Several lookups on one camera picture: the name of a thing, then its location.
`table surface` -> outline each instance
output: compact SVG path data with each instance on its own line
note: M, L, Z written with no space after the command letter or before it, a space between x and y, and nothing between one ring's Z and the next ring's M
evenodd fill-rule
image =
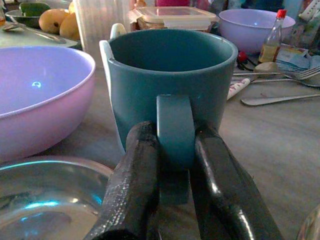
M103 69L85 119L69 137L39 155L91 159L114 168L122 153L116 141ZM286 240L296 238L308 213L320 204L320 97L248 107L240 99L318 93L295 82L252 83L231 98L220 135L253 177ZM163 240L199 240L193 203L160 207Z

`lavender bowl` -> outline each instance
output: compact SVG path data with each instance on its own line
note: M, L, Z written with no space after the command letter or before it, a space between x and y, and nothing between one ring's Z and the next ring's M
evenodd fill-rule
M44 151L83 120L95 61L66 47L0 48L0 162Z
M220 12L219 32L239 51L259 53L276 20L276 12L257 9L230 9ZM296 21L286 16L282 36L287 36Z

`mug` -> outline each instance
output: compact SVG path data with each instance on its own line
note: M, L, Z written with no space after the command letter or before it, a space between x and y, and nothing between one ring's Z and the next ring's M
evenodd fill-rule
M238 55L230 41L205 32L149 29L126 33L122 24L99 42L121 145L144 121L157 125L166 167L193 164L195 126L218 130Z

